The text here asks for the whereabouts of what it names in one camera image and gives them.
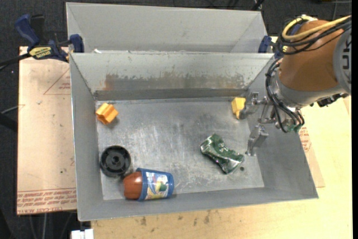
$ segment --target cardboard sheet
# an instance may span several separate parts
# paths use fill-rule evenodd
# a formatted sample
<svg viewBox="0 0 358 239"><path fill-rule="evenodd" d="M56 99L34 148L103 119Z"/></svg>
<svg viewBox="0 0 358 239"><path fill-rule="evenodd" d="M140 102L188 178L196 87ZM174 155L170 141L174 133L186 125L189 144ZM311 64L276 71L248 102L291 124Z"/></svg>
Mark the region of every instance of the cardboard sheet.
<svg viewBox="0 0 358 239"><path fill-rule="evenodd" d="M75 210L69 64L20 61L17 214Z"/></svg>

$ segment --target black cable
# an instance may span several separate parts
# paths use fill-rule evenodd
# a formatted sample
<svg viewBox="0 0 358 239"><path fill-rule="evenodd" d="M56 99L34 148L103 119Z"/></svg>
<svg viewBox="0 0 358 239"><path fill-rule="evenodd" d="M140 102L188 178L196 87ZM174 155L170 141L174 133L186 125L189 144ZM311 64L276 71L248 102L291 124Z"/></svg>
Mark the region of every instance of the black cable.
<svg viewBox="0 0 358 239"><path fill-rule="evenodd" d="M8 66L8 65L1 66L1 67L0 67L0 71L3 70L3 69L5 69L7 66Z"/></svg>
<svg viewBox="0 0 358 239"><path fill-rule="evenodd" d="M282 110L284 113L286 113L288 116L291 117L291 119L293 120L293 123L295 125L295 128L302 126L304 124L304 119L303 119L302 115L300 114L300 112L297 112L298 114L296 114L296 113L292 112L290 109L288 109L288 107L286 107L284 105L284 103L277 98L277 96L273 93L273 91L271 89L270 81L271 81L272 73L274 72L275 69L277 69L280 66L280 63L278 63L278 61L279 61L279 59L275 60L270 65L270 67L266 73L265 86L266 86L267 96L271 100L271 102L274 106L275 114L277 116L277 122L278 122L281 130L284 133L287 133L288 130L283 127L281 116L280 116L278 109Z"/></svg>
<svg viewBox="0 0 358 239"><path fill-rule="evenodd" d="M66 231L67 231L67 225L68 225L68 223L69 223L69 221L70 221L70 219L71 219L71 216L72 216L72 213L70 212L70 214L69 214L69 216L68 216L68 218L67 218L67 220L66 220L66 222L65 222L65 225L63 226L63 229L62 229L62 231L61 231L61 235L60 235L59 239L62 239L63 236L65 235L65 233L66 233Z"/></svg>
<svg viewBox="0 0 358 239"><path fill-rule="evenodd" d="M328 36L329 34L338 31L339 29L343 29L343 31L347 31L347 30L350 29L350 28L351 28L351 23L346 23L346 24L338 25L338 26L335 26L335 27L333 27L333 28L331 28L331 29L328 29L328 30L322 32L321 34L319 34L318 36L313 37L313 38L310 38L310 39L308 39L308 40L302 41L302 39L301 39L301 40L298 40L298 41L288 42L288 41L283 41L283 40L282 40L282 37L280 36L280 37L277 38L277 42L280 43L280 44L282 44L282 45L284 45L284 46L290 46L290 47L294 48L294 49L295 49L295 52L293 52L292 54L296 54L296 53L300 53L301 51L307 50L307 49L308 49L312 44L314 44L317 40L319 40L319 39L321 39L321 38L323 38L323 37L326 37L326 36ZM306 37L304 37L303 39L307 39L308 37L312 36L313 34L315 34L315 33L317 33L317 32L318 32L318 31L313 32L313 33L311 33L310 35L307 35ZM296 46L302 46L302 45L305 45L305 44L308 44L309 46L305 46L305 47L303 47L303 48L301 48L301 49L299 49L299 50L297 50L297 49L295 48ZM284 52L284 51L282 51L282 52L283 52L283 53L286 53L287 55L291 54L291 52Z"/></svg>
<svg viewBox="0 0 358 239"><path fill-rule="evenodd" d="M337 12L337 4L339 3L351 3L352 0L348 0L348 1L335 1L335 7L333 8L333 14L332 14L332 20L334 20L336 18L336 12Z"/></svg>
<svg viewBox="0 0 358 239"><path fill-rule="evenodd" d="M31 232L32 232L32 236L34 239L37 239L37 235L34 229L34 223L32 222L32 215L29 216L29 221L30 221L30 227L31 227Z"/></svg>

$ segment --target sticker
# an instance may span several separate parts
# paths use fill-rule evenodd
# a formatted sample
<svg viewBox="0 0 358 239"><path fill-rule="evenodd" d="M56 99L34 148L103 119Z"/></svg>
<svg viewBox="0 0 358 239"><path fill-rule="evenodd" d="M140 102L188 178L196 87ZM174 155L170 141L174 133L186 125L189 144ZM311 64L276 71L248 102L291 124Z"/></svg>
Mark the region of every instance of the sticker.
<svg viewBox="0 0 358 239"><path fill-rule="evenodd" d="M147 176L148 190L144 200L167 197L169 191L168 177L155 172L146 172L145 174Z"/></svg>

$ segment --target gray bin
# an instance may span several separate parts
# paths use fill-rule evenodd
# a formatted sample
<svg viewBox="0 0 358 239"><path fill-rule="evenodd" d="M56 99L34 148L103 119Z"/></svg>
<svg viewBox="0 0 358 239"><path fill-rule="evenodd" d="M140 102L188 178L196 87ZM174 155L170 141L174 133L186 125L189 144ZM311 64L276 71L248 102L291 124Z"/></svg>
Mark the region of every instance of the gray bin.
<svg viewBox="0 0 358 239"><path fill-rule="evenodd" d="M269 126L269 137L257 150L257 155L245 155L243 170L237 169L229 175L200 152L200 144L216 133L230 149L245 153L250 130L260 111L246 120L237 120L230 102L233 97L246 96L250 91L257 91L261 96L265 93L264 72L272 54L256 53L265 29L260 26L256 32L251 31L250 36L238 29L237 34L231 34L233 36L219 48L206 43L201 46L202 51L198 51L200 41L194 36L186 38L187 51L181 51L183 46L175 35L172 35L172 43L170 38L162 39L168 51L152 51L158 40L138 29L138 36L132 35L132 45L138 49L128 51L131 44L126 36L123 36L124 46L118 42L114 49L115 40L105 32L114 28L103 25L116 23L124 27L121 16L132 13L131 25L137 21L141 27L143 23L135 18L137 9L142 16L162 11L158 7L68 4L68 15L72 15L68 18L69 34L80 31L87 44L87 53L70 57L79 220L316 198L297 134L284 134ZM182 21L188 15L200 21L195 17L200 13L207 15L206 22L217 18L219 26L211 22L216 30L222 24L219 19L227 16L227 11L222 11L223 15L215 11L215 16L210 10L175 9L178 11L182 11ZM236 16L254 15L236 12L239 12L234 12ZM103 34L94 27L90 32L86 26L89 25L88 17L95 17L101 23ZM255 12L252 25L260 23L260 17ZM180 34L183 27L180 19L175 25ZM134 33L133 27L128 33ZM233 51L235 47L240 47L241 51ZM90 53L94 49L101 53ZM119 112L109 125L103 125L95 117L96 109L103 102L113 104ZM107 177L100 170L100 155L111 145L120 145L129 151L132 161L128 173L142 167L173 174L172 197L144 202L126 200L122 180Z"/></svg>

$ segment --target gray base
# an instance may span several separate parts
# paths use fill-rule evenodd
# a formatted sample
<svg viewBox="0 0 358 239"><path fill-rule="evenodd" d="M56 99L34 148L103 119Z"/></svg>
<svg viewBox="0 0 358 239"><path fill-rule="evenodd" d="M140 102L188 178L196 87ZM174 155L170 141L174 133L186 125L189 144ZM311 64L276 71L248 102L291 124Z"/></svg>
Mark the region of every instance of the gray base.
<svg viewBox="0 0 358 239"><path fill-rule="evenodd" d="M225 145L240 154L247 149L249 127L231 111L231 98L175 99L112 102L118 120L109 126L97 123L101 153L111 145L125 147L132 159L128 173L138 167L169 171L174 194L230 189L261 188L263 181L256 157L245 156L236 169L225 174L200 151L210 135L220 135ZM96 107L104 102L97 101ZM101 173L103 198L123 199L123 182Z"/></svg>

